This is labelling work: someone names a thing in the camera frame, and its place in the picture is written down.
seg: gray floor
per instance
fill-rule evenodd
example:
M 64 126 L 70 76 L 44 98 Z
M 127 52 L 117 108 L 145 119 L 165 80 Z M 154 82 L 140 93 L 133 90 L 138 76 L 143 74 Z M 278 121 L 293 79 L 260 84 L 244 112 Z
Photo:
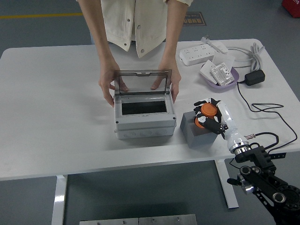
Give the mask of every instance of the gray floor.
M 300 99 L 300 19 L 281 0 L 194 0 L 189 11 L 201 11 L 207 26 L 184 27 L 181 41 L 206 34 L 213 40 L 256 38 Z M 0 0 L 0 15 L 73 12 L 80 12 L 75 0 Z M 0 55 L 12 47 L 90 44 L 82 16 L 0 19 L 0 28 Z M 300 153 L 290 153 L 274 161 L 277 176 L 298 187 L 299 159 Z M 227 168 L 236 177 L 237 170 Z M 51 224 L 55 184 L 55 177 L 1 181 L 0 224 Z M 214 162 L 71 175 L 64 224 L 187 213 L 196 214 L 199 225 L 275 224 L 254 196 L 234 190 L 240 208 L 229 210 Z

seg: yellow floor line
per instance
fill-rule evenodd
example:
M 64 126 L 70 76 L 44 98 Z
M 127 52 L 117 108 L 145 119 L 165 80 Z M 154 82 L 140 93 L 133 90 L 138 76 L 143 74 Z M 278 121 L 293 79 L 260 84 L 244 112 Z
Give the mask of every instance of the yellow floor line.
M 59 17 L 59 16 L 79 16 L 82 13 L 58 13 L 58 14 L 33 14 L 33 15 L 0 15 L 0 19 L 22 19 L 40 17 Z

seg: gray cube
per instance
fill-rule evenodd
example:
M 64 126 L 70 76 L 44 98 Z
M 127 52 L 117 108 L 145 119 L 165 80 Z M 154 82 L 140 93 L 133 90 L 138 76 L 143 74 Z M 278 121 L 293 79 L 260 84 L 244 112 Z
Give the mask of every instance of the gray cube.
M 182 116 L 180 128 L 189 148 L 196 148 L 214 143 L 217 134 L 206 128 L 199 128 L 194 123 L 195 112 L 185 112 Z

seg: white table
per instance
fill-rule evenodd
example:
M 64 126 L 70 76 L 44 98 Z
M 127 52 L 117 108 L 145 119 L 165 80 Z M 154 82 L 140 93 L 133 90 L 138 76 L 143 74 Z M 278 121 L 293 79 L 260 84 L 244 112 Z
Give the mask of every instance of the white table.
M 255 39 L 223 42 L 226 46 L 248 49 L 254 42 L 262 46 Z M 178 54 L 180 49 L 197 43 L 179 42 Z M 122 70 L 157 69 L 163 49 L 164 43 L 138 59 L 134 46 L 125 52 L 111 45 Z M 237 51 L 229 54 L 247 58 Z M 300 112 L 299 101 L 267 51 L 261 57 L 265 82 L 252 87 L 241 85 L 241 92 L 250 103 L 283 104 L 285 107 L 278 111 L 299 134 L 300 121 L 295 115 Z M 206 160 L 215 160 L 219 172 L 224 172 L 224 159 L 234 155 L 226 149 L 221 136 L 212 145 L 189 149 L 180 130 L 183 113 L 192 111 L 193 103 L 204 98 L 224 101 L 244 135 L 274 132 L 280 143 L 294 138 L 278 116 L 250 112 L 236 86 L 214 89 L 199 75 L 201 65 L 187 67 L 177 59 L 182 80 L 175 102 L 174 135 L 118 140 L 114 134 L 113 108 L 106 103 L 98 86 L 100 68 L 93 45 L 6 50 L 0 59 L 0 180 L 57 175 L 58 186 L 63 180 L 65 187 L 66 177 L 60 175 Z M 240 81 L 249 72 L 249 68 L 237 70 Z M 264 135 L 255 141 L 267 146 L 274 138 Z M 297 140 L 274 153 L 299 149 Z M 221 182 L 225 194 L 232 194 L 232 187 L 226 184 L 227 177 L 225 170 L 220 175 Z M 227 197 L 228 206 L 237 207 L 236 199 L 231 200 Z

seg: white jacket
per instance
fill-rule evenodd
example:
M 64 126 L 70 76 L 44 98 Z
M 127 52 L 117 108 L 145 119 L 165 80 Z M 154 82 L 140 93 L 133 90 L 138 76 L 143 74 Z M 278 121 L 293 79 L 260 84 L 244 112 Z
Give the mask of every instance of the white jacket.
M 191 5 L 193 0 L 178 0 Z M 107 40 L 129 50 L 132 33 L 144 56 L 165 40 L 166 0 L 101 0 Z

